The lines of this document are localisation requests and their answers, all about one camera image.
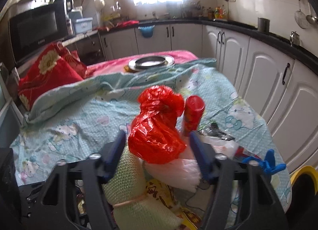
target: microwave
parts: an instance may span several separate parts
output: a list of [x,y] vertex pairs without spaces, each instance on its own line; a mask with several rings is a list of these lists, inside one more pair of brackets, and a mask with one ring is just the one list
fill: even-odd
[[41,47],[69,36],[63,2],[22,12],[8,21],[7,40],[1,39],[4,56],[0,61],[12,70],[22,65]]

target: red plastic bag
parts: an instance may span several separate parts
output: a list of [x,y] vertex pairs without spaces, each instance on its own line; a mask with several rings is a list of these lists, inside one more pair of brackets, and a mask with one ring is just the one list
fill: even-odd
[[151,164],[177,159],[186,148],[175,128],[184,110],[182,96],[167,86],[152,86],[138,102],[141,111],[131,123],[129,151]]

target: white plastic bag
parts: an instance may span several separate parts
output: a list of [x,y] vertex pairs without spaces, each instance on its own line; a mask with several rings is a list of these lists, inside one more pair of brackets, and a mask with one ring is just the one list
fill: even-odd
[[[233,159],[237,149],[239,148],[238,143],[235,141],[224,141],[218,137],[202,136],[199,135],[202,142],[210,144],[214,151],[218,154],[224,154],[230,159]],[[187,137],[183,138],[183,141],[187,144],[186,149],[179,155],[180,159],[195,159],[193,151],[190,147],[190,140]]]
[[175,159],[163,165],[145,162],[145,169],[157,180],[193,193],[200,184],[201,174],[196,160]]

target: pillow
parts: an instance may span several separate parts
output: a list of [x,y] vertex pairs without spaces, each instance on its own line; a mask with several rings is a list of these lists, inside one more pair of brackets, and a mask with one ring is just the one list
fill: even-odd
[[70,53],[62,43],[50,44],[20,79],[18,95],[27,110],[45,92],[75,83],[85,78],[86,66],[79,61],[77,52]]

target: black countertop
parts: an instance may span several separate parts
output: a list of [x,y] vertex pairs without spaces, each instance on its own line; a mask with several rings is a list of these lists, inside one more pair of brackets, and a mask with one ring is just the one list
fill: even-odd
[[318,76],[318,58],[301,46],[290,46],[289,39],[278,36],[273,33],[265,33],[257,31],[257,28],[247,25],[244,23],[236,21],[222,21],[222,20],[206,20],[206,19],[166,19],[166,20],[152,20],[152,21],[142,21],[139,24],[134,24],[120,29],[112,29],[111,31],[99,31],[101,34],[117,32],[125,29],[136,28],[136,27],[147,27],[152,25],[160,24],[182,24],[182,23],[192,23],[199,25],[209,25],[214,27],[220,27],[224,29],[233,30],[245,35],[248,35],[254,39],[257,39],[263,43],[266,43],[277,50],[285,53],[289,57],[300,61],[305,66],[307,66],[313,73]]

